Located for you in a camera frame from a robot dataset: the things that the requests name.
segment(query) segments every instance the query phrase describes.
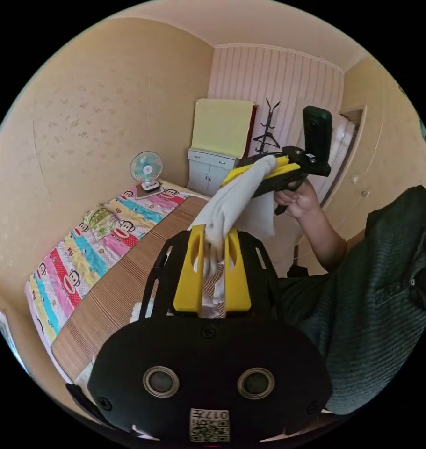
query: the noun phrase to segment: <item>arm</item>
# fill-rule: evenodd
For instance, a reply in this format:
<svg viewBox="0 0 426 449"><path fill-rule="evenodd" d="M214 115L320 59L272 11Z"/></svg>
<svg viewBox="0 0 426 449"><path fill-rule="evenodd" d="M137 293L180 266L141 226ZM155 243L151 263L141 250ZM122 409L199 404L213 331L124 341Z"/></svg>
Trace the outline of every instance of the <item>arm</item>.
<svg viewBox="0 0 426 449"><path fill-rule="evenodd" d="M296 192L276 192L275 201L287 206L286 212L297 219L318 262L327 271L336 268L350 249L364 238L362 231L347 242L333 229L308 180Z"/></svg>
<svg viewBox="0 0 426 449"><path fill-rule="evenodd" d="M328 272L335 269L349 251L364 239L364 231L345 241L318 209L298 220L320 265Z"/></svg>

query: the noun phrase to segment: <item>person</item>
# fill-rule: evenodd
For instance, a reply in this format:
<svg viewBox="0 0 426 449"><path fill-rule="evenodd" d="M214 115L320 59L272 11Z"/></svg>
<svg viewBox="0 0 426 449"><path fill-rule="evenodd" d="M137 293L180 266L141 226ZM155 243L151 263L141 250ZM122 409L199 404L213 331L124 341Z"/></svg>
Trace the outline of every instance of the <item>person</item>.
<svg viewBox="0 0 426 449"><path fill-rule="evenodd" d="M344 240L306 180L275 201L297 219L324 275L279 279L285 321L323 356L331 413L351 413L401 368L426 326L426 189L407 189Z"/></svg>

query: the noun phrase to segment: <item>electric fan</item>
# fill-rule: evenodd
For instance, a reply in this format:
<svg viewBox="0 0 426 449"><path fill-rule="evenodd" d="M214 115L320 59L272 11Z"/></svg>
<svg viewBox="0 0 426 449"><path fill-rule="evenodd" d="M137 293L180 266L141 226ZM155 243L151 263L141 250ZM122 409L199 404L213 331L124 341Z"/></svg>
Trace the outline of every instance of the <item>electric fan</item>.
<svg viewBox="0 0 426 449"><path fill-rule="evenodd" d="M151 192L160 187L156 180L163 171L163 162L157 153L143 151L135 156L130 164L130 174L141 183L145 192Z"/></svg>

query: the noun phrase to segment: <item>circular lens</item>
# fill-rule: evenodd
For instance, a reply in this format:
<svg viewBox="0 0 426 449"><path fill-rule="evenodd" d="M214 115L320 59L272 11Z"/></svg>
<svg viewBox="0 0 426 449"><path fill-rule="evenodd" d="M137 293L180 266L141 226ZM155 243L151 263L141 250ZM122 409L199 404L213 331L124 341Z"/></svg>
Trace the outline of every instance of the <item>circular lens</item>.
<svg viewBox="0 0 426 449"><path fill-rule="evenodd" d="M143 376L146 390L157 398L170 398L179 389L180 382L177 375L164 366L154 366Z"/></svg>
<svg viewBox="0 0 426 449"><path fill-rule="evenodd" d="M244 381L244 390L253 395L264 393L268 386L269 381L263 373L252 373Z"/></svg>
<svg viewBox="0 0 426 449"><path fill-rule="evenodd" d="M156 371L149 377L149 385L159 393L167 393L174 385L174 382L168 373Z"/></svg>
<svg viewBox="0 0 426 449"><path fill-rule="evenodd" d="M274 376L264 368L248 369L238 379L238 391L248 399L265 398L274 389L274 385Z"/></svg>

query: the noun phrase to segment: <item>cabinet door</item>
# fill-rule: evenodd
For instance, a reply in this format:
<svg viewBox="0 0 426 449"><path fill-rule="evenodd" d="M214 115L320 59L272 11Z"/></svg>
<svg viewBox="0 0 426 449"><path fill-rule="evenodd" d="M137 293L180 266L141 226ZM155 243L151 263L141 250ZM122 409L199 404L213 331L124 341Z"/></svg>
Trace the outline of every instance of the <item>cabinet door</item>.
<svg viewBox="0 0 426 449"><path fill-rule="evenodd" d="M229 170L226 170L221 167L215 167L214 165L211 166L211 168L209 169L209 176L208 176L209 196L213 196L219 190L222 181L226 178L228 173Z"/></svg>
<svg viewBox="0 0 426 449"><path fill-rule="evenodd" d="M188 189L201 195L208 195L209 165L195 160L189 161Z"/></svg>

